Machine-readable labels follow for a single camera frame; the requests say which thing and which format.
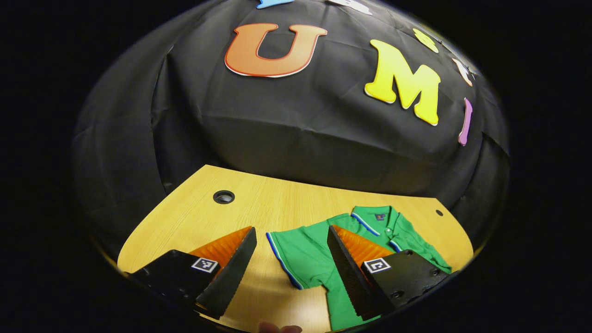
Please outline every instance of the orange soft gripper pad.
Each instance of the orange soft gripper pad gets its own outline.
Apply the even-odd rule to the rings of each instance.
[[[189,254],[201,258],[216,260],[220,265],[220,271],[218,272],[221,272],[252,227],[253,226],[248,226],[224,237],[220,237],[215,241],[209,242],[208,244],[189,252]]]
[[[345,247],[348,249],[349,254],[356,262],[356,265],[358,265],[358,268],[362,266],[364,261],[374,260],[393,254],[392,251],[385,249],[362,236],[356,235],[347,229],[343,229],[337,225],[333,225],[333,227]]]

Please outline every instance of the blue and white stripe trim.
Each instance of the blue and white stripe trim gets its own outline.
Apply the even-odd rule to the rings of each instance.
[[[395,241],[390,241],[389,244],[392,245],[392,247],[395,248],[395,251],[397,251],[397,253],[403,251],[403,249],[401,249],[401,247],[399,246],[399,244],[395,243]]]
[[[366,221],[364,221],[363,218],[360,217],[360,215],[356,214],[356,213],[352,213],[352,216],[358,220],[358,222],[360,222],[361,225],[363,225],[364,227],[366,227],[366,229],[368,231],[370,231],[374,236],[380,236],[380,233],[378,233],[376,230],[374,230],[369,224],[366,223]]]
[[[298,280],[296,280],[296,278],[292,275],[292,273],[290,273],[290,271],[288,270],[288,268],[284,264],[284,260],[282,260],[282,258],[279,256],[279,251],[278,251],[277,247],[275,246],[274,239],[271,237],[271,233],[266,232],[265,235],[267,236],[267,240],[269,241],[269,244],[271,246],[271,250],[273,250],[275,257],[279,260],[279,263],[282,265],[282,268],[284,269],[286,274],[288,274],[288,277],[290,278],[290,282],[292,282],[292,285],[300,290],[304,289],[302,287],[302,284],[300,284],[300,282],[298,282]]]

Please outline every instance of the orange letter u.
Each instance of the orange letter u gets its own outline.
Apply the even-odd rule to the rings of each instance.
[[[312,25],[291,25],[290,30],[294,31],[296,36],[290,52],[277,59],[260,57],[259,46],[265,35],[277,28],[278,25],[273,23],[254,23],[234,29],[237,35],[226,51],[226,67],[246,76],[279,78],[296,74],[310,63],[318,37],[327,34],[327,30]]]

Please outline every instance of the green polo shirt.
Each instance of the green polo shirt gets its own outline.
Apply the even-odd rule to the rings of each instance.
[[[269,244],[296,288],[322,285],[327,289],[332,330],[360,325],[380,316],[363,321],[356,315],[327,245],[330,225],[338,225],[392,252],[413,250],[442,271],[451,272],[436,249],[424,241],[403,214],[392,206],[356,206],[351,214],[337,215],[311,226],[268,232]]]

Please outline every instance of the wooden table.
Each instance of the wooden table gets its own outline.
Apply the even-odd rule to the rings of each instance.
[[[232,191],[230,204],[213,195]],[[393,206],[432,244],[453,271],[473,256],[465,231],[435,198],[364,193],[302,184],[206,165],[167,196],[138,225],[117,261],[133,273],[170,249],[190,252],[238,229],[254,226],[257,247],[243,280],[220,320],[223,325],[256,332],[260,321],[299,325],[304,332],[328,332],[325,289],[297,290],[275,258],[265,232],[312,225],[354,206]]]

